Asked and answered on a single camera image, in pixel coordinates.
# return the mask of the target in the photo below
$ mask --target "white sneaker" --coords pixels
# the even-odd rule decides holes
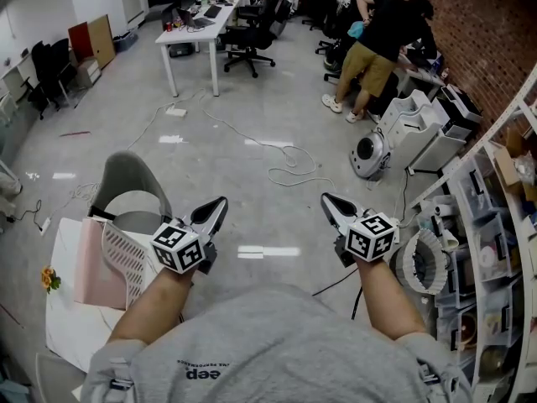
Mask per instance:
[[[322,104],[326,107],[329,107],[335,113],[341,113],[343,111],[343,105],[341,103],[336,103],[336,96],[331,96],[330,94],[325,94],[321,98]]]
[[[359,121],[362,118],[363,118],[362,113],[360,113],[359,115],[355,115],[354,113],[352,113],[352,111],[350,111],[349,114],[345,117],[345,120],[348,123],[354,124],[356,121]]]

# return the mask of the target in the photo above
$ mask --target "cardboard box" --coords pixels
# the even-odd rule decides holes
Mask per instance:
[[[524,195],[528,202],[537,202],[537,186],[523,183],[513,162],[514,158],[526,155],[528,151],[534,159],[537,158],[537,145],[528,142],[516,131],[509,129],[506,146],[497,149],[494,152],[494,158],[507,191]]]

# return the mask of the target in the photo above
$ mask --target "red brick wall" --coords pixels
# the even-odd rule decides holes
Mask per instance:
[[[431,27],[450,68],[449,82],[482,108],[484,132],[537,63],[537,0],[430,1]]]

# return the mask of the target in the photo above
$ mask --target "black cable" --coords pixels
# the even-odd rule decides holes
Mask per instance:
[[[358,267],[356,267],[355,270],[353,270],[351,273],[349,273],[347,276],[345,276],[343,279],[337,281],[337,282],[334,282],[332,285],[330,286],[327,286],[324,290],[320,290],[320,291],[317,291],[315,294],[312,294],[311,296],[312,297],[315,297],[315,296],[318,296],[321,292],[325,292],[326,290],[329,290],[332,286],[336,286],[337,284],[343,282],[346,278],[348,278],[350,275],[352,275],[355,271],[358,270]]]
[[[354,309],[352,309],[352,317],[351,319],[354,321],[354,317],[356,316],[356,309],[358,308],[358,302],[360,301],[360,296],[362,295],[362,287],[360,287],[360,291],[358,292],[358,297],[356,298],[356,301],[354,302]]]
[[[23,213],[23,216],[21,216],[20,218],[17,218],[17,217],[13,217],[13,219],[15,221],[22,221],[24,219],[24,217],[26,216],[27,213],[33,213],[34,214],[34,224],[37,226],[37,228],[40,230],[40,231],[43,231],[43,229],[41,228],[41,226],[35,221],[35,218],[37,217],[37,213],[41,210],[41,199],[39,199],[37,201],[37,203],[35,203],[35,210],[34,211],[31,211],[28,209],[28,211],[24,211]]]
[[[403,219],[401,222],[404,222],[404,214],[406,213],[406,187],[409,185],[409,172],[405,170],[404,173],[406,174],[406,181],[403,189]]]

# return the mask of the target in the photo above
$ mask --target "concrete floor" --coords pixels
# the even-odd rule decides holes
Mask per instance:
[[[42,223],[65,204],[78,185],[98,182],[108,155],[127,148],[143,132],[155,109],[174,100],[160,50],[154,44],[159,33],[160,23],[145,24],[138,31],[138,42],[104,69],[77,109],[48,113],[44,121],[35,123],[12,166],[24,187],[16,199],[19,216],[41,199],[37,221]],[[314,53],[320,39],[324,39],[322,32],[309,31],[299,19],[291,20],[282,36],[261,53],[273,57],[277,65],[257,64],[258,79],[253,79],[242,64],[224,73],[227,56],[220,54],[220,97],[211,94],[208,49],[202,45],[200,54],[172,61],[180,97],[206,88],[202,105],[208,112],[256,139],[307,149],[317,165],[313,176],[331,178],[339,193],[392,216],[403,173],[389,171],[374,191],[353,173],[348,152],[373,123],[351,125],[322,106],[321,95],[334,92],[335,87],[323,81],[323,57]],[[330,191],[331,184],[312,181],[288,188],[272,183],[267,170],[285,167],[281,152],[251,145],[224,124],[209,119],[198,105],[200,95],[181,104],[188,110],[185,119],[161,111],[132,147],[155,173],[176,216],[215,196],[223,195],[230,201],[226,221],[215,239],[219,257],[208,277],[196,279],[185,316],[217,301],[221,289],[286,282],[313,293],[347,274],[350,270],[342,267],[333,251],[336,232],[320,206],[321,193]],[[343,114],[349,111],[353,98],[349,97]],[[59,137],[85,130],[91,134]],[[162,143],[162,136],[178,136],[183,141]],[[290,153],[297,159],[296,171],[312,168],[305,154]],[[55,179],[55,174],[72,175]],[[286,183],[304,179],[277,171],[272,176]],[[433,175],[411,177],[407,199],[414,199],[434,180]],[[402,206],[401,198],[399,218]],[[129,194],[114,201],[110,212],[133,207],[157,210],[154,199]],[[34,384],[35,353],[46,350],[46,294],[39,272],[50,261],[60,218],[81,220],[86,213],[86,202],[74,200],[55,213],[44,237],[31,216],[0,236],[0,302],[21,324],[2,311],[0,338]],[[238,258],[240,245],[297,248],[300,254]],[[319,298],[343,317],[350,317],[358,288],[356,274]],[[359,311],[361,317],[367,317],[363,302]]]

